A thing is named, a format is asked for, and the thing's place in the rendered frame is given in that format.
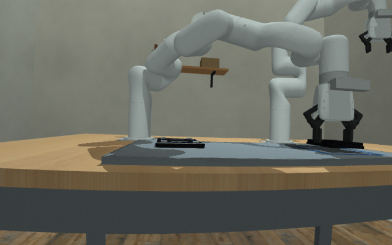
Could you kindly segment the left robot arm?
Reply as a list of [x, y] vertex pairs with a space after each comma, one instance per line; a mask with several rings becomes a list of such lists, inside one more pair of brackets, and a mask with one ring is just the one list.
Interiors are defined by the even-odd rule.
[[[348, 5], [351, 11], [368, 9], [368, 19], [392, 18], [387, 10], [386, 0], [298, 0], [284, 19], [284, 22], [303, 25], [306, 21], [324, 18]], [[290, 104], [286, 98], [301, 98], [306, 94], [306, 67], [295, 66], [289, 51], [271, 47], [272, 73], [278, 77], [269, 82], [270, 125], [269, 140], [266, 142], [293, 143], [290, 141]]]

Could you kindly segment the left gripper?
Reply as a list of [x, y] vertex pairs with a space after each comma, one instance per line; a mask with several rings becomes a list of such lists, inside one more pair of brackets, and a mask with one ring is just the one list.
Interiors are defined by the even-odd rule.
[[[371, 52], [370, 42], [387, 43], [386, 53], [392, 52], [392, 32], [389, 18], [371, 17], [366, 21], [365, 32], [359, 35], [359, 38], [365, 45], [366, 53]], [[366, 39], [367, 37], [367, 39]], [[389, 41], [388, 41], [389, 40]]]

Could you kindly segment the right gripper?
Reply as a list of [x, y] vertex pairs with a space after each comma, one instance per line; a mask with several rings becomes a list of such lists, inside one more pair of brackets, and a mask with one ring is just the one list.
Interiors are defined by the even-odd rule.
[[[314, 117], [315, 113], [316, 117]], [[346, 128], [343, 130], [343, 141], [353, 142], [353, 130], [356, 129], [363, 117], [360, 112], [354, 109], [352, 91], [330, 90], [330, 83], [327, 82], [316, 86], [313, 106], [303, 115], [313, 128], [312, 138], [315, 143], [322, 142], [320, 126], [324, 121], [341, 121]], [[353, 118], [354, 120], [352, 120]]]

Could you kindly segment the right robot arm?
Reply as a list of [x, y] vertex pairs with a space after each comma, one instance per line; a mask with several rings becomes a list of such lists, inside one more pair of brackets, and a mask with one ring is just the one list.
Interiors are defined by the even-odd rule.
[[167, 37], [146, 59], [145, 67], [130, 69], [129, 128], [124, 139], [154, 140], [150, 91], [163, 90], [180, 75], [180, 56], [203, 56], [216, 40], [253, 51], [265, 47], [285, 49], [291, 51], [290, 60], [297, 67], [319, 65], [319, 84], [330, 83], [330, 90], [370, 90], [370, 80], [349, 77], [347, 37], [322, 38], [318, 31], [297, 23], [260, 23], [217, 9]]

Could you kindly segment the black well plate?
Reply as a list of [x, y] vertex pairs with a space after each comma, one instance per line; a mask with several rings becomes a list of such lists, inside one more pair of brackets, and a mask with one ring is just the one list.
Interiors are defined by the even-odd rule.
[[341, 141], [336, 142], [338, 140], [332, 139], [322, 139], [321, 143], [315, 143], [312, 139], [307, 139], [307, 144], [311, 145], [318, 145], [321, 147], [328, 147], [328, 148], [351, 148], [351, 149], [364, 149], [363, 143], [359, 142], [349, 142], [349, 141]]

